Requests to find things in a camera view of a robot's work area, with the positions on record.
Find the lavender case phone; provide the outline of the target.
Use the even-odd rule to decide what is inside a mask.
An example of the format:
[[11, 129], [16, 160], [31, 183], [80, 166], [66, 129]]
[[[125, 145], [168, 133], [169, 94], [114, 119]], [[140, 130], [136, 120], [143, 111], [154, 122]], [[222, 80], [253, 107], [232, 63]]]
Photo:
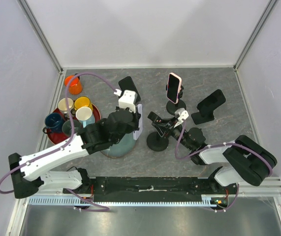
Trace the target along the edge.
[[139, 103], [136, 108], [138, 118], [138, 129], [133, 131], [133, 139], [135, 141], [138, 140], [143, 131], [143, 105]]

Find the black weighted phone stand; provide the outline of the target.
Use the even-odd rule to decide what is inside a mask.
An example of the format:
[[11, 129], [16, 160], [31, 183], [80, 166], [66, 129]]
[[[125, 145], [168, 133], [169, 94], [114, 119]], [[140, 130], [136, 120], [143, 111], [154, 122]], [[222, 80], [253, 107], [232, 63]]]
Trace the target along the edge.
[[147, 136], [146, 142], [148, 148], [156, 152], [165, 150], [169, 145], [169, 140], [161, 137], [157, 132], [150, 133]]

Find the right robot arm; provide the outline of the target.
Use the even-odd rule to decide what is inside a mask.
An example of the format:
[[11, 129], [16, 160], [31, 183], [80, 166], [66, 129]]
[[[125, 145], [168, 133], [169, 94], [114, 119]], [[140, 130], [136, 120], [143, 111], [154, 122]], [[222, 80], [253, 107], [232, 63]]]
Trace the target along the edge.
[[259, 186], [266, 177], [272, 175], [277, 159], [248, 136], [241, 135], [228, 143], [208, 145], [201, 129], [185, 129], [187, 118], [188, 111], [184, 108], [179, 108], [172, 118], [167, 119], [150, 112], [148, 119], [156, 131], [147, 137], [148, 147], [163, 151], [169, 144], [169, 137], [173, 137], [176, 140], [177, 160], [181, 159], [178, 150], [183, 145], [190, 151], [183, 159], [190, 159], [196, 165], [225, 163], [226, 166], [214, 171], [208, 181], [209, 190], [216, 194], [226, 186], [242, 181]]

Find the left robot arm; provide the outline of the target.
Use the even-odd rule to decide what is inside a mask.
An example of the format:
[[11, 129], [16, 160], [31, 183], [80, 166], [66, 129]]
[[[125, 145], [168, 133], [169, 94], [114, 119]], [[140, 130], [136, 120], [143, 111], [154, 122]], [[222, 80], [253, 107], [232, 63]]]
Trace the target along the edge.
[[54, 171], [68, 161], [106, 150], [118, 144], [126, 134], [142, 132], [143, 108], [136, 111], [117, 108], [108, 118], [103, 118], [82, 128], [73, 137], [37, 153], [9, 156], [14, 196], [30, 197], [43, 190], [71, 189], [87, 193], [91, 182], [87, 170]]

